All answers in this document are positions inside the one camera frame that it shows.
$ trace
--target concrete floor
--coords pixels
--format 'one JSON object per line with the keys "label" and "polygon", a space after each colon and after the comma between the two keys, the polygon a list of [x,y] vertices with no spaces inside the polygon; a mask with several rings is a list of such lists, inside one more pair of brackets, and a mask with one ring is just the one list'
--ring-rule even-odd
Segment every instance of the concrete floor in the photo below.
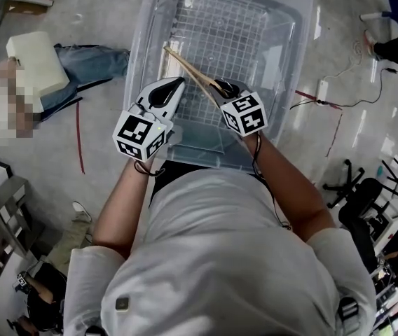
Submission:
{"label": "concrete floor", "polygon": [[[54,0],[47,14],[7,14],[0,28],[0,61],[6,57],[10,36],[44,30],[54,43],[102,44],[131,48],[142,0]],[[359,13],[380,11],[387,0],[315,0],[306,57],[297,89],[314,95],[323,76],[336,75],[349,65],[353,44],[362,42],[365,26]],[[390,37],[390,24],[369,24],[382,41]],[[366,55],[359,66],[340,78],[329,79],[327,99],[351,104],[374,100],[379,91],[379,71]],[[280,150],[313,182],[337,179],[341,163],[350,158],[375,176],[380,160],[398,155],[398,75],[383,74],[383,94],[377,104],[360,104],[341,111],[307,104],[289,113],[279,142]],[[116,79],[82,92],[81,140],[85,175],[81,173],[76,143],[76,111],[67,108],[35,131],[32,139],[0,147],[0,160],[32,186],[32,214],[62,229],[74,216],[77,200],[97,218],[126,159],[116,152],[111,133],[121,112],[124,80]]]}

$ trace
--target metal grid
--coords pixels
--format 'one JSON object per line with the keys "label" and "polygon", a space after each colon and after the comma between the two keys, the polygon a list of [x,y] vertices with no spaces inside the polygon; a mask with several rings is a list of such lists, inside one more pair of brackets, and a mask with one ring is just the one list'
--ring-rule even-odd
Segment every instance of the metal grid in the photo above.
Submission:
{"label": "metal grid", "polygon": [[[241,0],[179,0],[169,44],[211,78],[249,82],[266,26],[266,10]],[[177,118],[225,127],[221,113],[184,73]]]}

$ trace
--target transparent storage bin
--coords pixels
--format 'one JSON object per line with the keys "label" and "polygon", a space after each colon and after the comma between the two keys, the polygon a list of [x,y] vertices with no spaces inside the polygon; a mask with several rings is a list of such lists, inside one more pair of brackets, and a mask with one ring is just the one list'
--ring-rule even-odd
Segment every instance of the transparent storage bin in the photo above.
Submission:
{"label": "transparent storage bin", "polygon": [[252,158],[220,110],[163,47],[211,78],[257,91],[268,117],[263,132],[276,144],[299,79],[312,7],[313,0],[143,0],[123,108],[145,85],[183,76],[187,86],[173,120],[181,141],[160,157],[250,172]]}

